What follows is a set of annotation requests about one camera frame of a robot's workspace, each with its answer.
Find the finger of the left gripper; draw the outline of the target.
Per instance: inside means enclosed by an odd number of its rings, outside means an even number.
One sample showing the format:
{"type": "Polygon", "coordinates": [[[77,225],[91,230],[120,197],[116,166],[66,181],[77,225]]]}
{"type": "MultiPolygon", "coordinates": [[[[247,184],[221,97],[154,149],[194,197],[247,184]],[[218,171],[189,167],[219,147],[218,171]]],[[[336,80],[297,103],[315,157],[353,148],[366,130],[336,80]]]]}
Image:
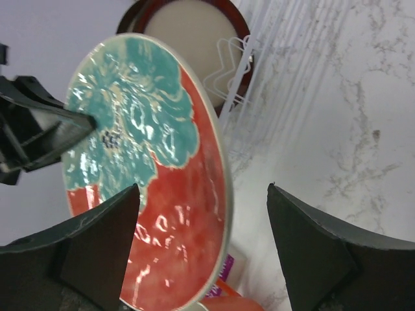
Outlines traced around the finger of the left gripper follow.
{"type": "Polygon", "coordinates": [[[33,76],[1,77],[1,183],[53,165],[97,127],[90,116],[64,108],[33,76]]]}

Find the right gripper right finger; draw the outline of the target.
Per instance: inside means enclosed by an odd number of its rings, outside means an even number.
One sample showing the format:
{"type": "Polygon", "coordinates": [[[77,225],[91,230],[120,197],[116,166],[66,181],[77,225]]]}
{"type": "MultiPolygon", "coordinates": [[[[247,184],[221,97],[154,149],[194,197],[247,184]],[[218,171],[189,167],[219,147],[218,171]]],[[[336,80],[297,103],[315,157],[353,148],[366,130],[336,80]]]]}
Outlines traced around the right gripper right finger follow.
{"type": "Polygon", "coordinates": [[[268,216],[293,310],[413,310],[414,243],[335,218],[271,183],[268,216]]]}

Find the orange mug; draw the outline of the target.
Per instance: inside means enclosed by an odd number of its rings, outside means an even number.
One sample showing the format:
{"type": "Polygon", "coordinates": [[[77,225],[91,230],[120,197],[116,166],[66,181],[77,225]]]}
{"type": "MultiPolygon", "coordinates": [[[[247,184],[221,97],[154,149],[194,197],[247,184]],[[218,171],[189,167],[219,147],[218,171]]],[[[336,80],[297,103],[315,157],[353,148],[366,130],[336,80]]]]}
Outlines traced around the orange mug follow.
{"type": "Polygon", "coordinates": [[[217,279],[215,285],[224,293],[224,296],[207,297],[199,302],[206,310],[212,311],[264,311],[265,309],[252,299],[245,298],[236,292],[222,279],[217,279]]]}

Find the purple treehouse book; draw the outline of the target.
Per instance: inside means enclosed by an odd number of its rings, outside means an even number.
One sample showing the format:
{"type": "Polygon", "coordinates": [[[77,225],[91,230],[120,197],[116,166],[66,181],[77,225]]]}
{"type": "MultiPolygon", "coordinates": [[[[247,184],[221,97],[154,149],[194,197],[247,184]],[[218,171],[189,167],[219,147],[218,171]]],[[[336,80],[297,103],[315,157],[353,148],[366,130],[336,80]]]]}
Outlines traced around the purple treehouse book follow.
{"type": "MultiPolygon", "coordinates": [[[[219,279],[226,283],[234,292],[237,291],[244,268],[246,266],[247,257],[245,255],[228,253],[225,261],[222,265],[222,269],[219,273],[219,279]]],[[[214,284],[209,292],[206,294],[206,298],[220,297],[229,295],[229,293],[217,284],[214,284]]]]}

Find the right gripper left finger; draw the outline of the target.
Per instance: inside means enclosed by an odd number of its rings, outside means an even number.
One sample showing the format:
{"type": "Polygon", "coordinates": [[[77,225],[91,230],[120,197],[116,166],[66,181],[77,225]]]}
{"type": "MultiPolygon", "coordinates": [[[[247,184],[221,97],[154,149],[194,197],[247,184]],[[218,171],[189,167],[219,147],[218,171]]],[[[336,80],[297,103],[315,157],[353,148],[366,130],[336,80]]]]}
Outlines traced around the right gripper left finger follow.
{"type": "Polygon", "coordinates": [[[2,310],[118,310],[139,189],[1,247],[2,310]]]}

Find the teal and red floral plate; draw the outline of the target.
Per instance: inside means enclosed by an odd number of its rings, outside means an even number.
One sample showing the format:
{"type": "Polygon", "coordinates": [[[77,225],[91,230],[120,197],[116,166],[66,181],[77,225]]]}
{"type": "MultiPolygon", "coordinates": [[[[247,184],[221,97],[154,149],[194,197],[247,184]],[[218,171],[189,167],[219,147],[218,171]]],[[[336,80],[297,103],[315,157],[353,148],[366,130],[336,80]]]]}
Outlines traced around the teal and red floral plate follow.
{"type": "Polygon", "coordinates": [[[118,34],[81,61],[65,108],[97,122],[62,156],[71,213],[139,188],[123,304],[185,310],[203,299],[226,257],[234,204],[221,128],[195,72],[160,40],[118,34]]]}

